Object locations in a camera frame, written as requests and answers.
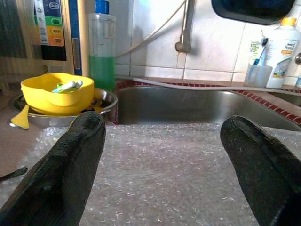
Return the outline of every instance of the yellow bowl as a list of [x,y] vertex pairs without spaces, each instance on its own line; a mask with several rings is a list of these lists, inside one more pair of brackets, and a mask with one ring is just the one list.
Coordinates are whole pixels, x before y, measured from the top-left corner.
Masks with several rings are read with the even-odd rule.
[[[82,80],[80,89],[69,93],[52,93],[58,83]],[[48,73],[21,82],[27,104],[36,112],[46,115],[77,115],[93,99],[94,81],[67,73]]]

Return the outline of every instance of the faucet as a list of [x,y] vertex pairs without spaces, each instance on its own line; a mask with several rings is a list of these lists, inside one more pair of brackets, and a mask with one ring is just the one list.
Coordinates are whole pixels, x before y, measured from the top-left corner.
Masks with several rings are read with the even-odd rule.
[[180,35],[180,41],[175,44],[175,49],[178,52],[189,53],[191,51],[190,44],[190,33],[191,25],[194,11],[195,0],[186,0],[183,23],[182,23],[182,32]]

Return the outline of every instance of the blue bottle cap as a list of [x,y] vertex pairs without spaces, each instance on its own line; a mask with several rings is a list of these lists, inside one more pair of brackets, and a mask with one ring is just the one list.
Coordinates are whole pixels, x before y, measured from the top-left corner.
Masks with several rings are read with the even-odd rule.
[[95,13],[109,14],[110,4],[105,0],[95,0]]

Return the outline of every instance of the bottle label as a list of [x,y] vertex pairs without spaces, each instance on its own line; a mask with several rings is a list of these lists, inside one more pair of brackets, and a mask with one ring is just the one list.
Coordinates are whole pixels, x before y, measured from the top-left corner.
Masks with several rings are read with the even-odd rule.
[[269,40],[266,64],[273,67],[273,78],[284,78],[297,44],[296,40]]

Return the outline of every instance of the green dish soap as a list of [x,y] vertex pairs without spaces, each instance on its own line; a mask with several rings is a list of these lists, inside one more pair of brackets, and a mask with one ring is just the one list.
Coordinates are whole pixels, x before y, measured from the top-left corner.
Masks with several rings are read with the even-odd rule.
[[109,15],[109,3],[95,0],[95,13],[89,14],[90,77],[95,87],[115,88],[116,18]]

